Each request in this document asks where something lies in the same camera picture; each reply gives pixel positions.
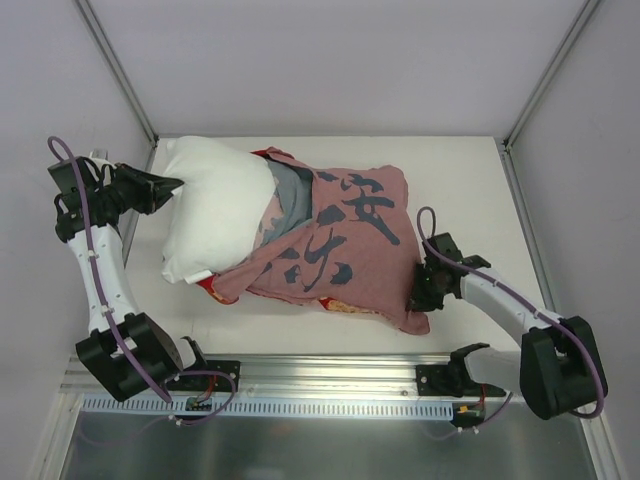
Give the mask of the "pink printed pillowcase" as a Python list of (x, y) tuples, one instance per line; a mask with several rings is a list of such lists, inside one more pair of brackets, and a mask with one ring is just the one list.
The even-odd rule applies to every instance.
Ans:
[(249, 292), (328, 311), (377, 314), (405, 333), (427, 334), (427, 316), (407, 308), (420, 251), (404, 173), (392, 165), (316, 169), (274, 147), (257, 154), (310, 179), (310, 220), (199, 286), (224, 305)]

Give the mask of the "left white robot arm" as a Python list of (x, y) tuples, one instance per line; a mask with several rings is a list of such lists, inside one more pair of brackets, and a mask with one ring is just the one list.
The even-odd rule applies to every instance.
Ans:
[(174, 378), (188, 390), (203, 387), (208, 365), (181, 358), (176, 342), (135, 301), (118, 227), (129, 211), (155, 213), (182, 181), (87, 157), (62, 160), (48, 172), (59, 189), (55, 232), (78, 262), (88, 300), (88, 336), (76, 345), (81, 363), (118, 401), (151, 389), (169, 402), (166, 384)]

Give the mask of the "white pillow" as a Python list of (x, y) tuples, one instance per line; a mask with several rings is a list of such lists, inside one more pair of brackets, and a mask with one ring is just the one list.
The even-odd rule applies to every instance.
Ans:
[(239, 265), (254, 250), (276, 182), (267, 161), (218, 140), (185, 136), (166, 145), (173, 190), (162, 276), (196, 283)]

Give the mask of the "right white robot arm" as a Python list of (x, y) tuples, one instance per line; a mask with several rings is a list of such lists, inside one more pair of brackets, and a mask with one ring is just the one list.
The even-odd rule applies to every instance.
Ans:
[(452, 295), (483, 312), (518, 346), (507, 352), (476, 343), (453, 351), (435, 384), (440, 392), (461, 397), (482, 384), (495, 386), (522, 396), (544, 420), (563, 414), (593, 419), (603, 412), (608, 385), (585, 319), (536, 307), (484, 258), (463, 256), (448, 233), (423, 238), (422, 245), (425, 258), (414, 270), (409, 310), (441, 310)]

